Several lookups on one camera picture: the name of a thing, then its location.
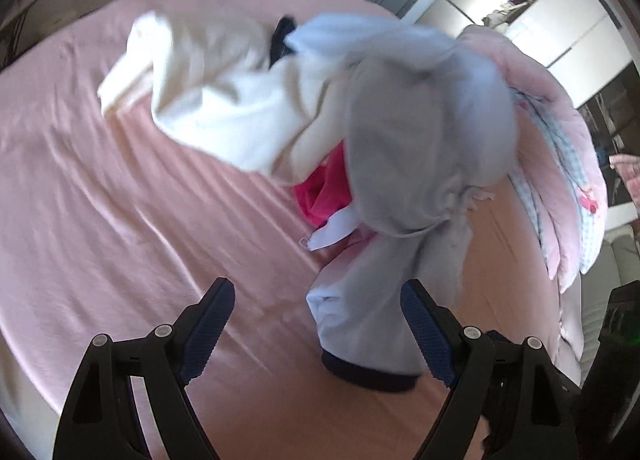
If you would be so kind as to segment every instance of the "pile of clothes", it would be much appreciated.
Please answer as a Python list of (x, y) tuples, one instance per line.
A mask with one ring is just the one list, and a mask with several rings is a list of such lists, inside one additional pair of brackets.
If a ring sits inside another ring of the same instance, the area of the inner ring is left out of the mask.
[(307, 301), (325, 366), (370, 388), (411, 389), (425, 371), (399, 289), (417, 278), (455, 301), (466, 212), (501, 178), (561, 293), (599, 251), (606, 188), (584, 122), (545, 68), (485, 28), (455, 41), (324, 14), (273, 33), (233, 13), (151, 13), (98, 94), (105, 115), (151, 94), (172, 139), (293, 186), (317, 228), (310, 251), (349, 239)]

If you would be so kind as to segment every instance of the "blue gripper pad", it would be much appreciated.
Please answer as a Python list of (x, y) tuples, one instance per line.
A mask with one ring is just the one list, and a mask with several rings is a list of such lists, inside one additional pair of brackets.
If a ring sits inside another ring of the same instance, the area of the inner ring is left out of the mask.
[(236, 292), (233, 283), (226, 281), (209, 302), (184, 344), (178, 377), (185, 386), (204, 371), (235, 303)]
[(452, 387), (458, 379), (449, 342), (409, 283), (400, 291), (400, 307), (427, 366), (436, 379)]

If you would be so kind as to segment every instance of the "metal screw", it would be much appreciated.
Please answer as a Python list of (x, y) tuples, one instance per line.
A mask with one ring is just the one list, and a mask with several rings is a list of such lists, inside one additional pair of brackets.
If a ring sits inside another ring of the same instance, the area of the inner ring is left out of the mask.
[(171, 332), (173, 330), (174, 329), (171, 328), (171, 325), (160, 325), (158, 328), (156, 328), (154, 334), (156, 334), (158, 337), (167, 337), (168, 335), (171, 335)]
[(102, 346), (106, 344), (107, 341), (108, 337), (105, 334), (98, 334), (91, 342), (94, 346)]
[(475, 326), (468, 326), (465, 328), (465, 336), (469, 339), (480, 339), (482, 332)]
[(533, 350), (540, 350), (540, 348), (542, 348), (542, 341), (537, 337), (530, 337), (527, 339), (527, 344), (533, 348)]

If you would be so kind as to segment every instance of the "plaid fabric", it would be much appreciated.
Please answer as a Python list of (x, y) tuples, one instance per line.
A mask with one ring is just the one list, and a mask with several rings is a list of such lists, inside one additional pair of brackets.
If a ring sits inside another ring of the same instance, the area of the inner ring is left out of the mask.
[(542, 256), (545, 259), (546, 268), (548, 270), (548, 250), (546, 249), (545, 239), (542, 234), (542, 221), (540, 220), (540, 212), (538, 211), (538, 206), (533, 200), (533, 192), (531, 191), (529, 180), (527, 180), (523, 169), (519, 166), (516, 166), (516, 168), (514, 168), (514, 170), (509, 174), (509, 180), (511, 181), (513, 189), (516, 190), (516, 193), (520, 197), (524, 209), (529, 216), (529, 220), (531, 220), (531, 223), (533, 224), (533, 228), (536, 230), (538, 241), (540, 242), (540, 249), (542, 249)]
[(585, 273), (600, 253), (594, 225), (594, 198), (582, 161), (566, 133), (548, 113), (545, 101), (512, 89), (513, 99), (538, 127), (575, 195), (580, 217), (580, 271)]

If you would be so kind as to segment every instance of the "fitted sheet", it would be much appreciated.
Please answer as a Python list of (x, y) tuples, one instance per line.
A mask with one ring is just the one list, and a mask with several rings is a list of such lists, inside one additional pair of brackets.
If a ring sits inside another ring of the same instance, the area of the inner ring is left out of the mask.
[[(446, 390), (426, 374), (411, 393), (374, 393), (325, 371), (305, 295), (342, 248), (299, 245), (311, 227), (290, 189), (169, 140), (148, 100), (122, 117), (100, 115), (95, 91), (133, 20), (195, 8), (240, 9), (274, 26), (285, 14), (389, 14), (363, 0), (118, 0), (0, 74), (0, 331), (60, 413), (92, 336), (146, 335), (227, 277), (236, 309), (187, 390), (223, 459), (412, 458)], [(558, 286), (529, 218), (507, 180), (492, 191), (470, 212), (453, 311), (517, 342), (536, 335), (562, 369), (575, 368), (559, 353)], [(481, 423), (469, 458), (480, 457), (485, 433)]]

